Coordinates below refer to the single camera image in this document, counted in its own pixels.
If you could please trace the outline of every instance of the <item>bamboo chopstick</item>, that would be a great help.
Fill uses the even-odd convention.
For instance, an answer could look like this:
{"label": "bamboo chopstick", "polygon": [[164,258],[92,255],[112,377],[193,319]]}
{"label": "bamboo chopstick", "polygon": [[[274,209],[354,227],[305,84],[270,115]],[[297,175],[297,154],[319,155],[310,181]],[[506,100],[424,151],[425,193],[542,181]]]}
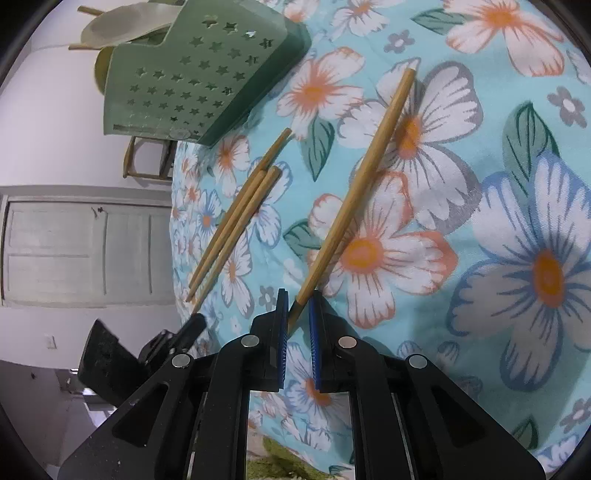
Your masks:
{"label": "bamboo chopstick", "polygon": [[[246,205],[248,204],[248,201],[250,200],[250,197],[254,193],[254,190],[252,190],[250,192],[250,196],[246,196],[246,193],[249,190],[252,182],[255,180],[255,177],[257,176],[257,174],[259,172],[267,170],[267,168],[269,167],[269,165],[271,164],[273,159],[279,153],[279,150],[283,146],[283,143],[286,141],[287,137],[289,137],[290,135],[291,135],[291,130],[289,128],[286,128],[285,130],[283,130],[283,132],[281,132],[281,135],[279,135],[277,140],[275,140],[275,142],[273,143],[271,148],[269,148],[269,150],[267,151],[267,153],[265,153],[265,155],[263,156],[263,158],[261,159],[259,164],[254,168],[252,173],[246,179],[246,182],[244,183],[244,185],[240,189],[240,192],[236,196],[236,199],[230,205],[230,208],[228,209],[228,211],[225,213],[225,215],[222,219],[222,223],[220,223],[220,225],[217,227],[217,230],[213,234],[213,237],[210,240],[210,242],[208,243],[207,248],[205,249],[205,252],[201,256],[201,260],[199,261],[199,264],[197,265],[197,268],[195,269],[195,272],[193,273],[191,281],[189,282],[190,290],[189,290],[189,295],[187,296],[186,301],[190,301],[193,298],[193,296],[195,295],[195,291],[197,290],[197,286],[199,286],[199,283],[203,280],[203,277],[205,276],[205,274],[207,273],[209,268],[212,266],[212,263],[215,260],[217,254],[222,249],[222,245],[219,245],[219,239],[222,238],[222,242],[223,242],[223,239],[232,230],[233,224],[238,219],[238,216],[240,215],[242,209],[244,209],[246,207]],[[236,208],[238,208],[238,207],[240,207],[240,209],[241,209],[238,212],[238,216],[233,216]]]}
{"label": "bamboo chopstick", "polygon": [[216,262],[213,264],[212,272],[210,273],[209,278],[205,282],[205,285],[201,289],[201,292],[199,292],[199,296],[197,297],[195,306],[193,307],[193,313],[198,312],[201,308],[201,305],[203,304],[205,297],[207,297],[207,294],[217,281],[217,276],[222,271],[222,268],[225,265],[228,258],[230,257],[232,250],[234,250],[236,243],[238,243],[238,239],[242,235],[242,232],[246,228],[248,222],[251,220],[252,215],[254,215],[256,209],[259,208],[259,205],[267,196],[267,194],[271,191],[273,185],[280,176],[281,169],[279,167],[269,168],[269,171],[265,175],[265,178],[263,179],[259,187],[256,189],[255,194],[252,196],[252,198],[248,202],[248,205],[242,212],[241,217],[238,219],[238,222],[232,230],[232,233],[224,242],[222,251],[218,255]]}
{"label": "bamboo chopstick", "polygon": [[335,254],[335,250],[341,242],[345,230],[350,225],[351,220],[359,207],[359,202],[372,184],[379,162],[386,152],[388,143],[390,142],[394,129],[398,123],[398,119],[402,113],[402,108],[404,107],[410,89],[413,86],[415,75],[416,72],[413,69],[407,69],[402,74],[402,78],[392,97],[390,106],[386,110],[384,118],[369,145],[363,161],[359,166],[359,170],[355,174],[355,178],[345,196],[343,205],[341,205],[339,213],[330,227],[326,239],[322,243],[318,256],[310,267],[308,276],[291,306],[287,320],[289,335],[294,330],[296,321],[304,309],[304,306],[320,281],[320,277],[326,270],[326,267],[328,267],[332,256]]}
{"label": "bamboo chopstick", "polygon": [[189,287],[189,293],[187,294],[187,299],[185,301],[191,301],[195,296],[195,292],[199,288],[199,284],[203,281],[203,279],[207,275],[207,272],[209,271],[209,268],[212,266],[213,262],[222,250],[226,238],[232,232],[232,229],[236,225],[236,222],[240,219],[242,213],[246,209],[248,202],[253,197],[256,190],[265,178],[265,172],[261,170],[257,172],[254,176],[250,176],[249,180],[251,178],[252,181],[246,186],[246,188],[242,188],[241,193],[244,192],[244,195],[242,196],[242,201],[240,202],[240,204],[236,205],[236,208],[233,209],[229,220],[224,225],[220,225],[217,227],[216,233],[221,231],[223,231],[223,233],[219,235],[217,241],[215,241],[216,238],[214,235],[211,241],[209,242],[208,248],[205,250],[205,253],[201,257],[203,265],[201,269],[197,267],[197,270],[193,274],[193,278],[191,279],[191,283],[189,284],[191,285]]}

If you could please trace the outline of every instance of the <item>door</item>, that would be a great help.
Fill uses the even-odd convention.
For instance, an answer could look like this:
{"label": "door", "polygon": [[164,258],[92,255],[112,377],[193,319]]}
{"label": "door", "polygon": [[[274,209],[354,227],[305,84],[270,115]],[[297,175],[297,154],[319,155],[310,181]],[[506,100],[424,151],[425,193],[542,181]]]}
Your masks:
{"label": "door", "polygon": [[7,303],[54,307],[174,303],[170,208],[11,202]]}

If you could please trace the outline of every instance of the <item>white flower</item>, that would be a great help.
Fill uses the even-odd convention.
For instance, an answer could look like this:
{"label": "white flower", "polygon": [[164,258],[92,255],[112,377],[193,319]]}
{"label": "white flower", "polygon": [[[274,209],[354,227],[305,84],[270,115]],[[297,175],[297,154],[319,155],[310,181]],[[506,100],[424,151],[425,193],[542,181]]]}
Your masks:
{"label": "white flower", "polygon": [[363,68],[365,58],[348,47],[341,47],[320,60],[306,60],[290,80],[290,90],[277,102],[277,115],[293,115],[291,129],[298,139],[305,138],[316,114],[334,120],[361,101],[363,89],[339,85]]}
{"label": "white flower", "polygon": [[376,12],[380,8],[393,7],[404,0],[349,0],[346,7],[339,8],[331,25],[336,27],[331,40],[339,38],[345,28],[358,37],[382,30],[390,23],[389,18]]}
{"label": "white flower", "polygon": [[591,349],[591,192],[548,151],[529,187],[524,213],[506,173],[482,183],[472,228],[488,260],[466,271],[447,317],[460,336],[510,329],[501,378],[521,391],[545,384],[565,341]]}
{"label": "white flower", "polygon": [[571,435],[570,437],[542,450],[536,458],[539,463],[542,464],[544,472],[552,473],[558,469],[574,452],[578,443],[579,438],[576,435]]}
{"label": "white flower", "polygon": [[[419,59],[394,65],[376,85],[379,100],[354,106],[339,121],[339,142],[349,148],[369,146],[406,68]],[[472,133],[482,123],[482,107],[472,74],[456,62],[433,69],[423,87],[415,82],[384,157],[387,167],[408,179],[415,219],[443,234],[466,222],[480,201],[480,189],[470,167],[442,144]]]}
{"label": "white flower", "polygon": [[567,50],[566,54],[573,63],[579,81],[585,85],[591,86],[591,66],[587,62],[587,59],[583,57],[578,51],[574,50]]}
{"label": "white flower", "polygon": [[195,224],[197,234],[203,245],[207,245],[216,232],[215,220],[222,213],[222,202],[217,192],[202,191],[197,205],[193,209],[191,223]]}
{"label": "white flower", "polygon": [[444,0],[446,12],[470,20],[447,33],[447,44],[464,53],[481,51],[502,32],[511,64],[522,75],[562,75],[564,57],[552,40],[563,41],[559,30],[519,8],[516,0]]}
{"label": "white flower", "polygon": [[232,333],[236,336],[242,335],[242,325],[240,325],[240,322],[235,315],[230,317],[230,330],[232,330]]}
{"label": "white flower", "polygon": [[246,232],[238,239],[238,243],[223,266],[220,278],[222,280],[222,299],[226,307],[232,300],[244,318],[248,318],[254,311],[255,304],[248,286],[242,277],[252,271],[252,258],[248,249]]}
{"label": "white flower", "polygon": [[[251,168],[246,174],[247,176],[252,173],[260,161],[261,159],[257,158],[252,162]],[[281,216],[275,207],[273,207],[273,204],[283,196],[285,191],[291,185],[293,178],[291,175],[291,168],[287,163],[280,161],[275,163],[275,166],[281,169],[281,177],[279,177],[275,185],[273,185],[269,195],[267,195],[262,201],[246,229],[248,231],[249,239],[252,237],[252,234],[256,232],[256,237],[259,241],[270,248],[275,247],[281,238]]]}
{"label": "white flower", "polygon": [[296,266],[296,262],[294,262],[292,258],[286,258],[283,261],[283,267],[283,284],[286,287],[300,288],[304,279],[304,274],[302,270]]}
{"label": "white flower", "polygon": [[294,342],[287,345],[287,369],[294,380],[285,389],[285,397],[291,408],[307,416],[306,423],[310,431],[306,431],[306,437],[310,438],[309,445],[324,445],[329,427],[334,429],[337,424],[350,426],[347,394],[326,394],[316,390],[312,366],[304,359],[301,347]]}

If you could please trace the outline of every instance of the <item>blue fabric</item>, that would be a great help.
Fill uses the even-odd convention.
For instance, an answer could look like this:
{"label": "blue fabric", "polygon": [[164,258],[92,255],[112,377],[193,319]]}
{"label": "blue fabric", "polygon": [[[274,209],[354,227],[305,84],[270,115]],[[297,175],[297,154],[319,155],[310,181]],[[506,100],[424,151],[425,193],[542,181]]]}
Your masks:
{"label": "blue fabric", "polygon": [[[551,472],[591,422],[591,68],[525,1],[266,2],[304,21],[306,58],[211,149],[180,143],[174,288],[272,142],[282,176],[202,312],[200,355],[293,300],[407,67],[417,82],[322,287],[359,336],[422,352]],[[311,384],[307,329],[253,428],[350,478],[348,399]]]}

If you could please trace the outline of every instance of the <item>chopstick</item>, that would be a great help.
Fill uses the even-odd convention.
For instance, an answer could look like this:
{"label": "chopstick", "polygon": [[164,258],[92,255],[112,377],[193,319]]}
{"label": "chopstick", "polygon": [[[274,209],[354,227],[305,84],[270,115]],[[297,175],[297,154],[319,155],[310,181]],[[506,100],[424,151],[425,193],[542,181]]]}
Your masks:
{"label": "chopstick", "polygon": [[[267,168],[273,161],[273,159],[279,153],[279,150],[283,146],[283,143],[286,141],[287,137],[291,135],[291,130],[286,128],[281,132],[281,135],[277,137],[277,140],[273,143],[271,148],[265,153],[259,164],[254,168],[252,173],[246,179],[246,182],[240,189],[240,192],[230,205],[228,211],[224,214],[222,219],[222,223],[217,227],[216,232],[213,234],[212,239],[209,241],[205,252],[201,256],[201,260],[193,273],[191,281],[189,282],[189,293],[187,295],[186,301],[191,301],[193,296],[195,295],[195,291],[197,290],[199,284],[205,278],[207,271],[212,266],[214,260],[216,259],[218,253],[223,247],[223,242],[229,233],[232,231],[232,228],[242,211],[246,208],[248,201],[255,193],[256,188],[258,187],[258,183],[254,184],[255,179],[258,177],[258,174],[261,172],[266,172]],[[259,183],[264,178],[263,176],[259,177]]]}
{"label": "chopstick", "polygon": [[382,119],[363,161],[359,166],[359,170],[345,196],[343,205],[341,205],[339,213],[330,227],[326,239],[322,243],[318,256],[310,267],[308,276],[291,306],[287,320],[289,335],[294,330],[297,319],[300,317],[304,306],[320,281],[320,277],[326,270],[326,267],[328,267],[330,260],[335,254],[336,248],[343,239],[343,234],[353,220],[353,216],[359,207],[362,197],[372,184],[375,172],[379,167],[379,162],[386,152],[386,148],[394,133],[410,89],[413,86],[415,75],[416,71],[413,69],[406,69],[402,74],[402,78],[398,84],[396,92],[394,92],[390,106],[386,110],[384,118]]}
{"label": "chopstick", "polygon": [[201,308],[205,297],[212,289],[213,285],[217,281],[217,277],[222,271],[223,266],[226,264],[226,261],[230,257],[232,250],[238,243],[238,239],[242,235],[242,232],[246,228],[248,222],[251,220],[252,215],[256,212],[256,209],[259,208],[263,199],[267,196],[267,194],[273,188],[273,185],[277,181],[277,179],[281,176],[281,169],[279,167],[271,167],[269,171],[265,174],[263,171],[260,171],[259,174],[263,174],[265,177],[259,187],[256,189],[256,192],[248,202],[248,205],[242,212],[242,215],[238,219],[238,222],[232,229],[232,233],[228,237],[228,239],[224,242],[222,251],[217,256],[216,262],[213,264],[212,272],[209,275],[209,278],[205,282],[205,285],[201,289],[201,292],[197,296],[197,300],[195,302],[195,306],[193,307],[193,313],[196,313]]}

